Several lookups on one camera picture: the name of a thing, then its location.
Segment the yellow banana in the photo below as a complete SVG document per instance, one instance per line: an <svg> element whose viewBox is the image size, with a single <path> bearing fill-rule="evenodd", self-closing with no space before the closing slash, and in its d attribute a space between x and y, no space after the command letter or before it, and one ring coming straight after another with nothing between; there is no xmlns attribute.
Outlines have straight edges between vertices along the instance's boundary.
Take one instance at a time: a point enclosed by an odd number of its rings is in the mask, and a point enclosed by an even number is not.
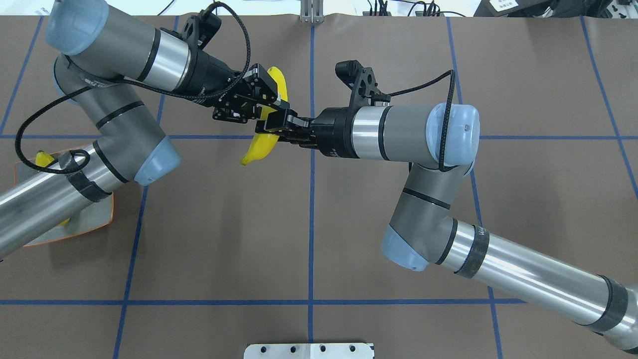
<svg viewBox="0 0 638 359"><path fill-rule="evenodd" d="M47 167L53 161L55 161L55 158L44 151L38 151L36 154L36 165L39 165L40 167ZM58 225L65 225L69 222L69 220L70 218L67 218Z"/></svg>
<svg viewBox="0 0 638 359"><path fill-rule="evenodd" d="M268 73L275 80L275 82L277 82L277 91L279 92L281 99L284 101L288 101L286 79L284 78L281 70L273 66L268 69ZM271 112L274 112L274 109L271 109L270 107L263 107L260 119L267 119L268 114ZM246 152L244 158L241 159L241 164L248 165L252 161L261 160L262 158L266 157L275 147L278 139L279 136L277 135L255 134L253 136L253 141L250 142L248 152Z"/></svg>

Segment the grid line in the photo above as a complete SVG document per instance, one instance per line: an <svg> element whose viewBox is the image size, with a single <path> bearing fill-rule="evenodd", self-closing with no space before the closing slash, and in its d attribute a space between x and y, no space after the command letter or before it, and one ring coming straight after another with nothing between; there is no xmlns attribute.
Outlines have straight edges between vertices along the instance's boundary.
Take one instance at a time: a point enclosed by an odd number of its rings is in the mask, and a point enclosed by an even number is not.
<svg viewBox="0 0 638 359"><path fill-rule="evenodd" d="M315 116L315 26L310 27L310 117ZM315 340L315 150L310 150L310 205L308 233L308 342Z"/></svg>
<svg viewBox="0 0 638 359"><path fill-rule="evenodd" d="M173 30L177 29L179 16L175 16ZM161 117L164 109L164 95L159 99L158 115L156 121L158 125L161 123ZM133 282L133 272L135 270L135 259L137 258L137 248L140 243L140 235L142 234L142 221L144 219L144 210L146 209L146 199L148 198L149 187L145 186L142 192L142 200L140 201L140 211L137 217L137 226L135 228L135 239L133 240L133 248L131 250L131 260L128 265L128 274L126 276L126 285L124 287L124 300L122 303L122 311L120 313L119 324L117 325L117 335L115 336L115 347L113 349L113 359L118 359L119 349L122 343L122 335L124 334L124 323L126 322L126 311L128 309L129 297L131 294L131 283Z"/></svg>
<svg viewBox="0 0 638 359"><path fill-rule="evenodd" d="M11 97L9 98L9 104L6 106L6 110L4 111L4 117L2 118L2 123L0 123L0 135L4 132L4 126L6 126L6 122L7 120L9 120L9 113L11 112L11 108L13 107L13 101L18 95L18 88L20 88L22 77L24 76L24 72L27 69L27 64L29 63L29 59L31 58L33 47L36 45L36 40L38 39L38 34L40 33L40 29L42 28L43 20L44 16L40 16L40 19L38 20L38 26L36 26L36 31L35 33L33 33L31 43L29 44L29 50L27 50L27 55L24 57L22 68L20 68L20 73L18 74L18 79L15 81L13 92L11 93Z"/></svg>
<svg viewBox="0 0 638 359"><path fill-rule="evenodd" d="M490 305L525 304L515 298L442 298L442 299L256 299L256 300L58 300L58 299L4 299L0 305L124 305L127 307L166 307L166 306L237 306L254 305Z"/></svg>
<svg viewBox="0 0 638 359"><path fill-rule="evenodd" d="M627 168L627 173L629 174L629 180L632 183L634 188L634 195L636 199L638 199L638 185L636 184L636 180L634 178L634 172L632 170L632 166L629 163L629 159L627 158L627 153L625 152L625 145L623 145L623 140L620 137L620 131L618 130L618 125L616 124L616 119L614 118L614 113L611 110L611 105L609 104L609 99L607 97L607 92L605 91L605 86L602 83L602 79L600 78L600 73L598 72L598 66L596 65L596 59L594 58L594 52L591 49L590 36L587 32L587 25L585 24L585 18L581 16L581 25L582 25L582 34L585 36L585 43L587 44L587 51L590 55L591 67L594 71L594 75L596 75L596 81L598 81L598 86L600 87L600 94L602 95L603 101L605 102L605 107L607 108L607 114L609 115L609 121L611 121L611 126L614 128L614 133L616 134L616 139L618 140L618 147L620 148L620 153L623 155L623 161L625 162L625 167Z"/></svg>
<svg viewBox="0 0 638 359"><path fill-rule="evenodd" d="M456 61L456 51L454 50L454 35L452 34L452 22L449 17L445 18L447 22L447 32L450 40L450 54L452 55L452 66L454 67L454 72L456 73L456 89L459 97L459 104L463 104L463 95L461 92L461 76L459 74L459 67ZM477 214L477 220L479 221L479 225L483 226L483 218L480 212L480 203L479 203L479 192L477 190L477 182L476 176L474 175L474 169L470 171L470 176L472 180L472 192L474 195L474 207ZM487 294L489 297L489 308L492 314L492 326L494 328L494 341L496 343L496 354L498 355L498 359L503 359L503 349L501 348L501 333L498 329L498 316L496 315L496 305L494 304L494 292L492 287L487 287Z"/></svg>

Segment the gray mat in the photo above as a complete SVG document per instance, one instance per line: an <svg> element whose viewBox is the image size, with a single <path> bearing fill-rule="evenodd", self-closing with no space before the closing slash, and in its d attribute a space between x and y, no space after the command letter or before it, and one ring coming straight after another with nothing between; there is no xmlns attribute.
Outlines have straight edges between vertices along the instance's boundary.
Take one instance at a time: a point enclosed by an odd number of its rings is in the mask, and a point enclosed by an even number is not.
<svg viewBox="0 0 638 359"><path fill-rule="evenodd" d="M171 28L175 17L146 17ZM57 98L46 19L3 17L0 190L13 135ZM301 116L344 106L334 64L372 66L386 92L449 68L456 101L481 113L482 143L453 214L593 273L636 282L638 22L596 19L246 17L253 62L278 66ZM224 19L207 51L240 68ZM252 126L139 91L184 158L147 190L117 191L112 224L0 263L7 358L241 358L257 342L374 342L378 358L626 358L566 319L379 249L407 165L325 158L279 144L239 160ZM446 85L397 97L439 103ZM87 144L84 113L60 105L25 151Z"/></svg>

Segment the sticker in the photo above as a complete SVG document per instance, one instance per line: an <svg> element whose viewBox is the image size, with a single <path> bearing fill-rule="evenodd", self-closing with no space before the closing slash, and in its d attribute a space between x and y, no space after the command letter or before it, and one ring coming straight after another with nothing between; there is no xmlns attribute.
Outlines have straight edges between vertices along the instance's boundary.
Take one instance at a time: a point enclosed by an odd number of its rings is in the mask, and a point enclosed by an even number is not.
<svg viewBox="0 0 638 359"><path fill-rule="evenodd" d="M516 0L489 0L496 11L505 11L518 6Z"/></svg>

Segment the black tape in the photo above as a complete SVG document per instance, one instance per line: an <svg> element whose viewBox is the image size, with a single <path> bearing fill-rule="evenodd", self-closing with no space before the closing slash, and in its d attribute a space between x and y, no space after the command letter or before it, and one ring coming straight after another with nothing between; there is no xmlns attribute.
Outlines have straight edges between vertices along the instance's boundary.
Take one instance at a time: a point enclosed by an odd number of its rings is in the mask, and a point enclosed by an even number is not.
<svg viewBox="0 0 638 359"><path fill-rule="evenodd" d="M474 241L470 253L461 268L454 272L464 278L471 279L483 265L489 247L489 232L483 227L474 226Z"/></svg>
<svg viewBox="0 0 638 359"><path fill-rule="evenodd" d="M619 325L625 317L629 305L629 295L627 294L627 289L622 284L604 275L600 275L599 277L603 278L605 283L607 283L607 290L609 291L607 306L597 321L584 327L593 332L604 333L616 325Z"/></svg>
<svg viewBox="0 0 638 359"><path fill-rule="evenodd" d="M144 102L142 102L142 101L136 101L136 102L133 102L133 103L129 103L129 104L128 104L128 105L126 105L126 106L122 106L122 107L120 107L119 109L117 109L117 110L115 110L115 111L111 112L110 114L108 114L108 115L104 116L104 118L103 118L103 119L99 120L99 121L95 124L95 127L97 127L97 128L98 128L98 130L99 130L100 128L102 128L102 126L106 125L106 124L107 124L110 120L112 120L112 119L114 119L114 118L116 118L116 117L120 116L121 114L125 113L125 112L126 112L126 111L128 111L128 110L132 110L132 109L134 109L135 107L140 107L140 106L144 106Z"/></svg>
<svg viewBox="0 0 638 359"><path fill-rule="evenodd" d="M439 207L443 207L443 208L445 208L446 210L449 210L449 209L450 209L450 204L445 203L445 202L443 202L443 201L439 201L438 199L433 198L433 197L430 197L430 196L428 196L427 194L423 194L423 193L421 193L421 192L417 192L417 191L415 191L415 190L411 190L411 189L409 189L409 188L403 188L403 193L405 193L405 194L409 194L409 195L411 195L412 197L416 197L416 198L418 198L418 199L422 199L422 200L423 200L423 201L425 201L425 202L430 202L430 203L435 204L435 205L437 205L437 206L439 206Z"/></svg>
<svg viewBox="0 0 638 359"><path fill-rule="evenodd" d="M445 260L447 255L450 253L450 249L452 248L452 244L454 243L454 238L456 238L456 230L459 227L459 221L457 221L456 218L452 218L452 221L452 232L450 232L450 238L447 240L447 245L445 246L443 254L439 258L439 260L436 261L435 264L441 264Z"/></svg>
<svg viewBox="0 0 638 359"><path fill-rule="evenodd" d="M146 65L144 65L144 69L140 76L136 79L137 81L144 81L146 77L151 72L151 68L153 67L153 63L155 62L155 57L158 55L158 49L160 48L160 38L161 31L155 29L155 37L153 38L153 45L151 46L151 53L149 54L149 58L146 60Z"/></svg>
<svg viewBox="0 0 638 359"><path fill-rule="evenodd" d="M95 153L98 154L98 157L100 158L100 160L102 160L102 162L104 162L104 165L108 168L109 171L111 171L113 176L115 176L117 179L119 179L120 182L127 183L128 179L124 178L124 176L122 176L119 172L117 172L117 169L115 169L115 167L113 167L111 162L104 155L104 152L102 152L102 149L100 148L100 145L98 144L97 140L93 141L93 148L95 149Z"/></svg>
<svg viewBox="0 0 638 359"><path fill-rule="evenodd" d="M58 156L58 160L60 162L60 168L62 169L78 167L75 158L69 152ZM65 176L69 183L91 202L100 202L102 199L110 196L110 193L104 192L95 182L89 181L82 170L66 174Z"/></svg>
<svg viewBox="0 0 638 359"><path fill-rule="evenodd" d="M379 151L381 152L381 157L383 157L386 161L389 161L389 159L385 154L385 146L383 145L383 129L385 128L385 118L388 116L390 108L392 108L392 106L386 107L381 114L381 120L379 120L379 135L377 136L379 138Z"/></svg>

